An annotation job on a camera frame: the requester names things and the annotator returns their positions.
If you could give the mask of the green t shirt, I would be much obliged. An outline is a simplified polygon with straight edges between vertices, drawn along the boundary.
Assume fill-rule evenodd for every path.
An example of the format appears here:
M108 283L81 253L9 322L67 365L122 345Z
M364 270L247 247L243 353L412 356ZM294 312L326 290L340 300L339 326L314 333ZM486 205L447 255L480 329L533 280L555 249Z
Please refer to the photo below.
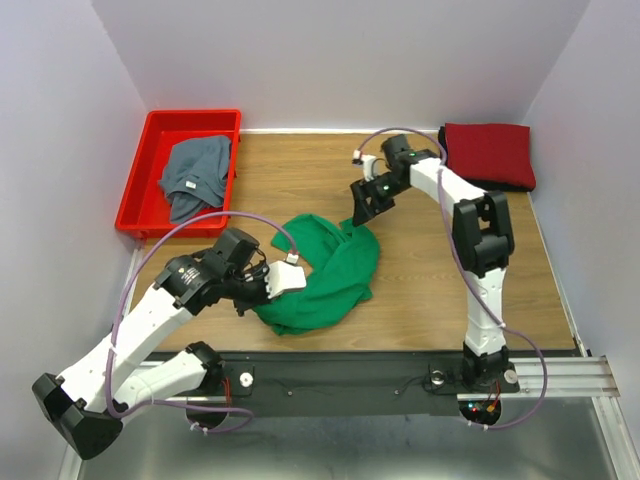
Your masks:
M284 229L312 271L303 290L254 309L274 333L301 335L332 327L373 297L370 285L380 245L368 227L355 226L351 219L334 224L307 213L289 220Z

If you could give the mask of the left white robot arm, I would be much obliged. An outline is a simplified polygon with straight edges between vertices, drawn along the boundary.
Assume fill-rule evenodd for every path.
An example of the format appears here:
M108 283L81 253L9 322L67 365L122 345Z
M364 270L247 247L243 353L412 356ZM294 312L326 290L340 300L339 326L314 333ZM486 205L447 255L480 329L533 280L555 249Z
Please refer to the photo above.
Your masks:
M244 313L267 300L266 262L249 267L258 252L258 240L228 228L212 247L173 258L110 335L62 373L33 383L45 418L81 459L104 452L144 406L189 391L229 392L221 356L203 341L143 374L135 371L204 308L229 299Z

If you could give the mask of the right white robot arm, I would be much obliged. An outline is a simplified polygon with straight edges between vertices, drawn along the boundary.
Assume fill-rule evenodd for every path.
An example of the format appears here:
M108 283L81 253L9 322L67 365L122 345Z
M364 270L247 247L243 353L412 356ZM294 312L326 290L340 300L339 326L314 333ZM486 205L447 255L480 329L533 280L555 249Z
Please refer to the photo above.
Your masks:
M354 150L352 163L363 177L350 186L352 222L360 226L390 210L396 196L409 189L438 203L467 291L460 378L466 387L482 390L509 367L502 291L515 242L508 200L504 193L485 191L451 170L443 146L435 151L413 149L408 133L388 136L380 156L368 155L362 147Z

